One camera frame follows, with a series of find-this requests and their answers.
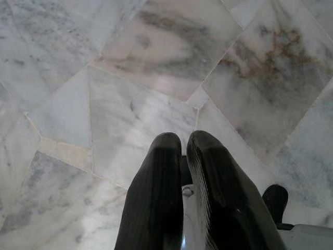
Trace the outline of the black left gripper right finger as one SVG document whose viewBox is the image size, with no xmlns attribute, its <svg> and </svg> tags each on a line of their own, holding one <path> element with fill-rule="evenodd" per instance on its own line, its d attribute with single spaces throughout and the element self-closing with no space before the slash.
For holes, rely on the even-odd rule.
<svg viewBox="0 0 333 250">
<path fill-rule="evenodd" d="M 217 138 L 194 131 L 187 161 L 203 249 L 286 248 L 257 187 Z"/>
</svg>

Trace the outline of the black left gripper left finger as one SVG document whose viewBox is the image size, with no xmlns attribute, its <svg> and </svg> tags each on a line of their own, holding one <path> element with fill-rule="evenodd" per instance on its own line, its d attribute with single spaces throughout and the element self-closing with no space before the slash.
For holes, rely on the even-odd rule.
<svg viewBox="0 0 333 250">
<path fill-rule="evenodd" d="M 158 135 L 126 194 L 115 249 L 180 249 L 182 147 L 175 133 Z"/>
</svg>

